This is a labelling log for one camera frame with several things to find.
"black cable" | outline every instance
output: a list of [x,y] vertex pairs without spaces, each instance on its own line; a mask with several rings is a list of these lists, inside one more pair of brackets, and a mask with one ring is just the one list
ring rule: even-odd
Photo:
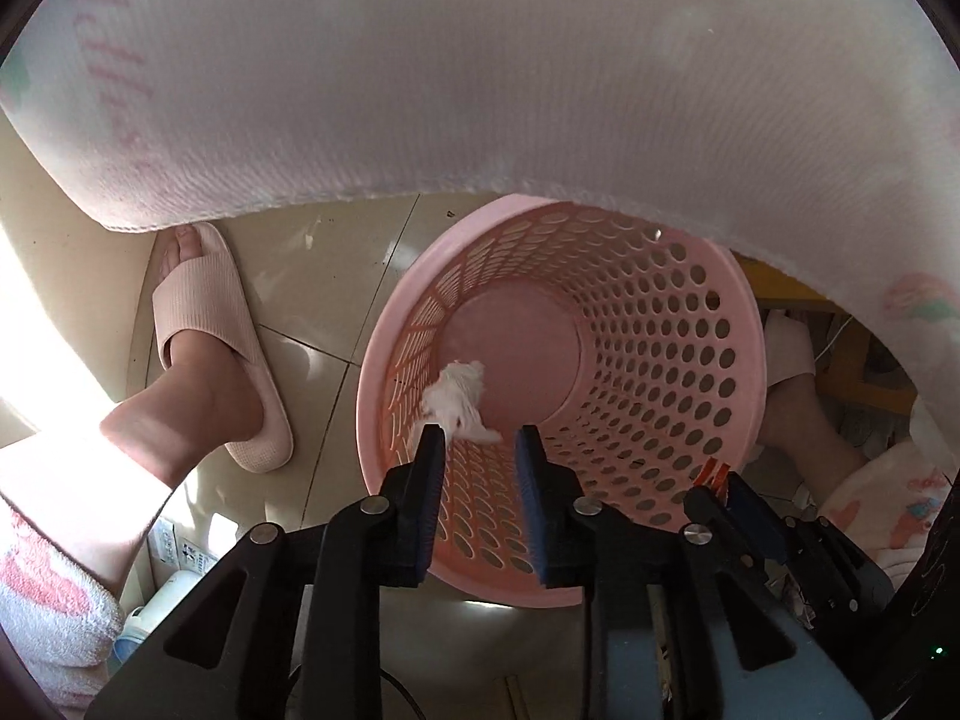
[[[296,668],[290,673],[290,677],[287,678],[287,698],[290,698],[290,694],[293,692],[294,687],[296,686],[296,681],[299,680],[299,672],[301,668],[296,666]],[[410,704],[410,709],[414,710],[416,714],[416,720],[426,720],[426,715],[424,711],[419,707],[419,704],[416,702],[416,699],[410,694],[410,691],[407,690],[406,686],[395,678],[389,671],[384,671],[380,669],[380,675],[384,680],[387,680],[388,683],[394,686],[397,689],[397,693],[400,693],[403,696],[403,699]]]

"basket bottom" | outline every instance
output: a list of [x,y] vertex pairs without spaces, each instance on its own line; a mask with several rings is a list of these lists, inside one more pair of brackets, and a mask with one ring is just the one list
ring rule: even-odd
[[439,366],[483,362],[480,413],[507,442],[557,413],[573,389],[582,357],[574,311],[539,282],[511,279],[469,298],[443,327]]

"pink basket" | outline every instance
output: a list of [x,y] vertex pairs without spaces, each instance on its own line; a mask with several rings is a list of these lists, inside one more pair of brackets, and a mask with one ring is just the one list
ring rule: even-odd
[[728,250],[679,230],[511,194],[470,214],[400,280],[360,374],[357,443],[369,490],[409,463],[424,388],[453,360],[486,365],[480,410],[502,445],[448,452],[431,572],[496,603],[576,604],[536,581],[512,431],[635,522],[685,524],[710,457],[739,469],[765,393],[763,329]]

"person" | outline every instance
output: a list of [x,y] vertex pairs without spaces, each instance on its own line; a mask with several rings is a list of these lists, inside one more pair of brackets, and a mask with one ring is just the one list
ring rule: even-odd
[[[176,228],[155,293],[166,371],[95,428],[0,450],[0,621],[44,692],[82,717],[107,680],[117,596],[167,497],[227,445],[268,471],[293,444],[226,244],[212,225]],[[765,328],[762,445],[793,461],[821,512],[899,584],[919,559],[949,481],[911,442],[875,461],[827,422],[803,324]]]

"silver screw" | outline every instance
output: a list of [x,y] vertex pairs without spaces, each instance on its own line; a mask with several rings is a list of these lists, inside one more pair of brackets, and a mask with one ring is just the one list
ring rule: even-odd
[[364,514],[383,514],[390,509],[390,501],[382,495],[368,495],[360,502],[360,511]]
[[596,498],[587,497],[587,495],[581,495],[573,502],[573,511],[582,514],[584,517],[595,517],[600,514],[602,509],[603,504],[600,501]]
[[272,522],[261,522],[250,531],[250,541],[254,544],[269,544],[280,535],[280,528]]
[[710,543],[710,540],[713,538],[713,531],[710,528],[707,528],[706,525],[700,525],[699,523],[691,522],[688,526],[683,528],[683,537],[691,544],[696,544],[698,547],[702,547],[704,544]]

